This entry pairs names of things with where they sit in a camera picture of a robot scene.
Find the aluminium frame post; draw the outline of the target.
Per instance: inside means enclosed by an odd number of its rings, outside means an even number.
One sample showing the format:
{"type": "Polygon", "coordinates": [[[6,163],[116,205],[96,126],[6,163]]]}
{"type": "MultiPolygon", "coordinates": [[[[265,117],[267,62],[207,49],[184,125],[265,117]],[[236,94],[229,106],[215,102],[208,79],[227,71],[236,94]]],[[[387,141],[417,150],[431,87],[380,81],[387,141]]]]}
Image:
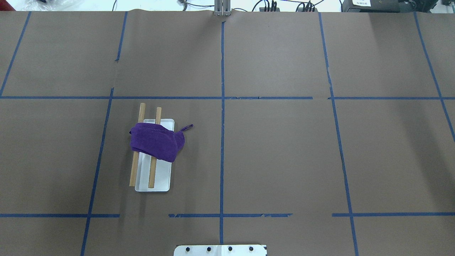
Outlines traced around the aluminium frame post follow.
{"type": "Polygon", "coordinates": [[[230,16],[231,0],[214,0],[214,16],[230,16]]]}

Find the white wooden towel rack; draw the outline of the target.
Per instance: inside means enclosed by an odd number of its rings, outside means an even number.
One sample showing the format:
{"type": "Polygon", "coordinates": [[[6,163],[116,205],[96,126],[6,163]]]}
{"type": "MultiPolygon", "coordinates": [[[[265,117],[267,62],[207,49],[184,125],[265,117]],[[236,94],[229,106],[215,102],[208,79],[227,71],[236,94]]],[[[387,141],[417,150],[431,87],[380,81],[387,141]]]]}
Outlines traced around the white wooden towel rack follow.
{"type": "MultiPolygon", "coordinates": [[[[137,123],[160,124],[174,131],[174,120],[159,118],[145,119],[146,104],[141,103],[137,123]]],[[[138,192],[167,192],[170,189],[172,162],[156,159],[153,156],[133,151],[129,185],[138,192]]]]}

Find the black power box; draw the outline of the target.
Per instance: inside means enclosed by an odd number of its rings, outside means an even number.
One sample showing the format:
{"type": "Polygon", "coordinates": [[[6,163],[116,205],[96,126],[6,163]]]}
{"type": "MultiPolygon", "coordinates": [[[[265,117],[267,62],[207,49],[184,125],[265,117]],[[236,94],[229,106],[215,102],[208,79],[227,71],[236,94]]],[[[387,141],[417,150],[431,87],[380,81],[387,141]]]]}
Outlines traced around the black power box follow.
{"type": "Polygon", "coordinates": [[[342,12],[400,13],[398,0],[343,0],[342,12]]]}

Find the purple towel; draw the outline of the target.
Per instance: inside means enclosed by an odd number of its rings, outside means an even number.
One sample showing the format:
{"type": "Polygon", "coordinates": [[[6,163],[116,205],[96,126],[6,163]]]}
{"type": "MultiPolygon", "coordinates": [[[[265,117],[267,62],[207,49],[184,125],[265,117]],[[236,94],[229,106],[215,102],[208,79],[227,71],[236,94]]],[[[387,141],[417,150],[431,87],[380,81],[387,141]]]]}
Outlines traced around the purple towel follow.
{"type": "Polygon", "coordinates": [[[184,132],[192,128],[190,124],[174,132],[160,124],[137,123],[130,130],[132,151],[144,153],[166,162],[174,162],[178,152],[184,147],[184,132]]]}

